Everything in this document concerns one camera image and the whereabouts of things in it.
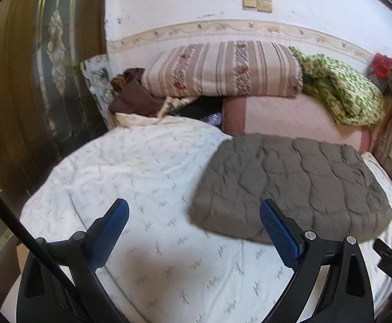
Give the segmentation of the olive quilted hooded jacket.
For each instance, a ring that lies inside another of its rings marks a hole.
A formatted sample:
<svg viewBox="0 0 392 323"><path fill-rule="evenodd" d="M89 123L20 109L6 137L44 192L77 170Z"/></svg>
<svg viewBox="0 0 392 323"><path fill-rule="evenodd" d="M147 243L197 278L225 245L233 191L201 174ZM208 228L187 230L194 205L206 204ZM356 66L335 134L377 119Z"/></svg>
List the olive quilted hooded jacket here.
<svg viewBox="0 0 392 323"><path fill-rule="evenodd" d="M334 241L369 241L392 219L385 192L352 146L263 134L219 145L189 217L204 230L270 244L259 217L267 199L303 230Z"/></svg>

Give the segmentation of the white leaf-print bed quilt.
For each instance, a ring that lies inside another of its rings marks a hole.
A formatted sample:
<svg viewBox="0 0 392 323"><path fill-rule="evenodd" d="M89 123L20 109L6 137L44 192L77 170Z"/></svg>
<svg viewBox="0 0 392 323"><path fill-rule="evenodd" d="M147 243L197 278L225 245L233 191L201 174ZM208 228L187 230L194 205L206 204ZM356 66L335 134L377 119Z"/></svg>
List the white leaf-print bed quilt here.
<svg viewBox="0 0 392 323"><path fill-rule="evenodd" d="M61 241L87 230L118 198L129 220L98 272L131 322L261 322L293 274L272 242L262 244L197 227L189 207L219 145L234 139L189 118L120 125L63 159L26 202L20 221L34 237ZM392 209L392 181L360 154ZM376 238L392 246L392 219ZM378 268L375 239L357 241L375 311L392 292Z"/></svg>

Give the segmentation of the pink folded blanket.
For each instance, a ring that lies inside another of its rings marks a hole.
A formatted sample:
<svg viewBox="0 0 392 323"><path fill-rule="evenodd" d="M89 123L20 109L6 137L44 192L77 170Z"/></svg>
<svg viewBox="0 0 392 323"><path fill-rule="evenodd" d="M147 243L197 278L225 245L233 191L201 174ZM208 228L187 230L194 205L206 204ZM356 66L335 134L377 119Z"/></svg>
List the pink folded blanket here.
<svg viewBox="0 0 392 323"><path fill-rule="evenodd" d="M227 97L221 129L230 136L259 133L348 144L358 152L370 146L368 128L338 124L319 101L303 93L293 98Z"/></svg>

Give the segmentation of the brown garment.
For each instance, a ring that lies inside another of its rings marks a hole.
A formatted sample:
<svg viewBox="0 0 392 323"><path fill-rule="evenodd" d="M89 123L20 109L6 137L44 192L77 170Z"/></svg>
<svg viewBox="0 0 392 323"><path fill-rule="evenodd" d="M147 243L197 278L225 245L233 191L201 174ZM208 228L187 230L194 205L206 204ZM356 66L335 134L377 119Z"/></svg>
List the brown garment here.
<svg viewBox="0 0 392 323"><path fill-rule="evenodd" d="M108 106L111 114L157 116L164 100L152 96L142 85L144 71L144 68L126 69L110 81L114 91L114 100Z"/></svg>

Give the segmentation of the dark wooden wardrobe door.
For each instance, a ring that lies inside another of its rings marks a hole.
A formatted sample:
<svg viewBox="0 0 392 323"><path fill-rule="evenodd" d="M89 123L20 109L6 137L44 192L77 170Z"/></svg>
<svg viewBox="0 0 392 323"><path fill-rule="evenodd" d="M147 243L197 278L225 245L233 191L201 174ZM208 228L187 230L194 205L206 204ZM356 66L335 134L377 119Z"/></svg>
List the dark wooden wardrobe door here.
<svg viewBox="0 0 392 323"><path fill-rule="evenodd" d="M106 51L105 0L0 0L0 195L18 213L107 128L81 64Z"/></svg>

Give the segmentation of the green white patterned blanket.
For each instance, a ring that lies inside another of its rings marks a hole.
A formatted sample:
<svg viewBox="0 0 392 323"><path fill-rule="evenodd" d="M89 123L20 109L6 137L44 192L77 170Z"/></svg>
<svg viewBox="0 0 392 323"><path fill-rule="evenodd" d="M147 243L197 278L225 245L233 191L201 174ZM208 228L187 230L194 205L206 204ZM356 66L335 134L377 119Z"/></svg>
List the green white patterned blanket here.
<svg viewBox="0 0 392 323"><path fill-rule="evenodd" d="M380 89L342 61L291 47L303 73L303 92L317 99L341 125L375 125L386 114Z"/></svg>

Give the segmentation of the black garment under quilt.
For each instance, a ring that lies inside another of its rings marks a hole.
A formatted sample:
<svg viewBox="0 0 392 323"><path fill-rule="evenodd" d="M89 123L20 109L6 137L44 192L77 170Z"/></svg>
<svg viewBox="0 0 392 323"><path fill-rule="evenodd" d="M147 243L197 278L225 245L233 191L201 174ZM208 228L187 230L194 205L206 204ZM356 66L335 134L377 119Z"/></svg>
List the black garment under quilt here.
<svg viewBox="0 0 392 323"><path fill-rule="evenodd" d="M221 113L223 107L222 97L201 96L190 104L179 109L175 116L188 117L204 121L214 114Z"/></svg>

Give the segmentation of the white floral pillow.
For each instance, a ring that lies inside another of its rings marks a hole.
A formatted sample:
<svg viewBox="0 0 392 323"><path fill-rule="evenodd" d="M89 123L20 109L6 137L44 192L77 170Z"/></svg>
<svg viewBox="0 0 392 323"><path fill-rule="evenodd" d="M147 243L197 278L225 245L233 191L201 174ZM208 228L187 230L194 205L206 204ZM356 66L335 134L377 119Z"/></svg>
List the white floral pillow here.
<svg viewBox="0 0 392 323"><path fill-rule="evenodd" d="M110 84L112 69L107 54L96 55L80 63L86 86L96 102L99 113L108 130L116 126L108 107L114 101L113 87Z"/></svg>

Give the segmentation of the striped floral folded quilt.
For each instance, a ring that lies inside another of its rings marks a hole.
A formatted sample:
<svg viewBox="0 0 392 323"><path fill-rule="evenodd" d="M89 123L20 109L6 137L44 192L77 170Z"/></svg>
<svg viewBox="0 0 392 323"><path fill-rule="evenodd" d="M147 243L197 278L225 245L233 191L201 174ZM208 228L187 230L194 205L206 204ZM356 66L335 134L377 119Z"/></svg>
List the striped floral folded quilt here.
<svg viewBox="0 0 392 323"><path fill-rule="evenodd" d="M145 68L142 84L160 98L293 98L303 90L303 73L291 49L282 44L207 42L161 52Z"/></svg>

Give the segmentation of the red cloth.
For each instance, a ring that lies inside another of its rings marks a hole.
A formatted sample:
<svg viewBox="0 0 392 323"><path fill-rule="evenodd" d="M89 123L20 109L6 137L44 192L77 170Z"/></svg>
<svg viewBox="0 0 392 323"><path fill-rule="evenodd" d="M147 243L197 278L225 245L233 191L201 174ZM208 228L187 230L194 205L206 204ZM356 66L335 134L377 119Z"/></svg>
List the red cloth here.
<svg viewBox="0 0 392 323"><path fill-rule="evenodd" d="M389 58L380 53L374 55L373 60L371 62L371 68L373 74L377 78L379 79L388 78L388 73L391 67L392 67L392 58Z"/></svg>

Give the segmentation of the gold wall switch plates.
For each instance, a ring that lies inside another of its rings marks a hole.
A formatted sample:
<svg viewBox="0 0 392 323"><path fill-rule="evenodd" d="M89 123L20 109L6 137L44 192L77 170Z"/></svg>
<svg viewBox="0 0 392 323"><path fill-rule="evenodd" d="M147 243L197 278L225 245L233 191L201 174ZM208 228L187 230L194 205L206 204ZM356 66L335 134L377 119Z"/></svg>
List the gold wall switch plates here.
<svg viewBox="0 0 392 323"><path fill-rule="evenodd" d="M245 10L265 13L273 12L273 2L271 0L242 0L242 6Z"/></svg>

